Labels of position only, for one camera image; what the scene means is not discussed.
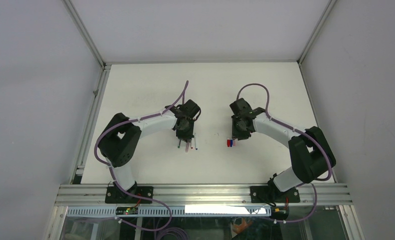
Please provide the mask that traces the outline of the pink pen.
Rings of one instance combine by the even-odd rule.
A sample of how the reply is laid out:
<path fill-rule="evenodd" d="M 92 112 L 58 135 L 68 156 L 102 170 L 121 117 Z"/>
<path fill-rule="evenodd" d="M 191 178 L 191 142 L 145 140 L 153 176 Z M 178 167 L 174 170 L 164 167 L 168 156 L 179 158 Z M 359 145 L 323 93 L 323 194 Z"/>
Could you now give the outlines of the pink pen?
<path fill-rule="evenodd" d="M 185 146 L 185 153 L 189 152 L 189 148 L 190 148 L 190 142 L 186 141 L 186 146 Z"/>

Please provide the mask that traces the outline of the red white pen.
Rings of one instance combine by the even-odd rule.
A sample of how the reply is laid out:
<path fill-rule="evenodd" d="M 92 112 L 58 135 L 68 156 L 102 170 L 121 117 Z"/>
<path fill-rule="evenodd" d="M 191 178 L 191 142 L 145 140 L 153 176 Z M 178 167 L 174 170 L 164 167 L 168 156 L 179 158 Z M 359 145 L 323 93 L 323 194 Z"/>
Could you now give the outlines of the red white pen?
<path fill-rule="evenodd" d="M 190 141 L 190 148 L 191 149 L 195 148 L 195 139 L 194 138 L 192 138 L 191 141 Z"/>

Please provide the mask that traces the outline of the blue white pen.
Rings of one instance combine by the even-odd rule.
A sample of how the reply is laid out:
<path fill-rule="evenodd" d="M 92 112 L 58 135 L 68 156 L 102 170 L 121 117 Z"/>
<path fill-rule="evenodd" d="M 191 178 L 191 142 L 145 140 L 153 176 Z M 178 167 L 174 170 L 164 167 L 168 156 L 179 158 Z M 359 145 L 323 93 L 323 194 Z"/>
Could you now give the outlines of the blue white pen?
<path fill-rule="evenodd" d="M 197 141 L 197 133 L 196 132 L 193 135 L 193 145 L 194 145 L 194 149 L 198 150 L 198 141 Z"/>

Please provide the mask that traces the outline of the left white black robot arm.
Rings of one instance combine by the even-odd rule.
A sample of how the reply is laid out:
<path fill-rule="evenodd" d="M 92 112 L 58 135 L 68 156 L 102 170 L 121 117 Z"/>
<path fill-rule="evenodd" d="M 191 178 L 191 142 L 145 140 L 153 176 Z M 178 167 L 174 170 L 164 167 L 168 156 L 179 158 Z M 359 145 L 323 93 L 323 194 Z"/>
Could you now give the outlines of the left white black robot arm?
<path fill-rule="evenodd" d="M 114 185 L 118 187 L 116 196 L 123 203 L 130 203 L 136 197 L 137 181 L 130 161 L 139 140 L 160 131 L 173 130 L 179 141 L 188 144 L 194 137 L 194 124 L 200 114 L 201 108 L 189 99 L 138 119 L 131 119 L 121 112 L 112 117 L 96 141 L 94 154 L 98 161 L 109 167 Z"/>

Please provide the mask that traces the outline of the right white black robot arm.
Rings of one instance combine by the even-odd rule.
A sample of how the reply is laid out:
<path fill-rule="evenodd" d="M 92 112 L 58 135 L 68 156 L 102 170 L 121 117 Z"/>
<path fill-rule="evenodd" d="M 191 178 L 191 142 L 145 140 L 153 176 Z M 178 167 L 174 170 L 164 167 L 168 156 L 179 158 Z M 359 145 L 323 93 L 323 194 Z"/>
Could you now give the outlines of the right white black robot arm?
<path fill-rule="evenodd" d="M 297 129 L 267 116 L 262 107 L 253 109 L 243 98 L 235 100 L 229 107 L 233 113 L 233 140 L 247 140 L 253 133 L 259 133 L 276 140 L 289 150 L 291 166 L 274 174 L 267 182 L 267 195 L 271 201 L 281 202 L 287 197 L 288 190 L 314 180 L 319 181 L 324 173 L 327 173 L 328 178 L 332 176 L 337 161 L 319 127 Z"/>

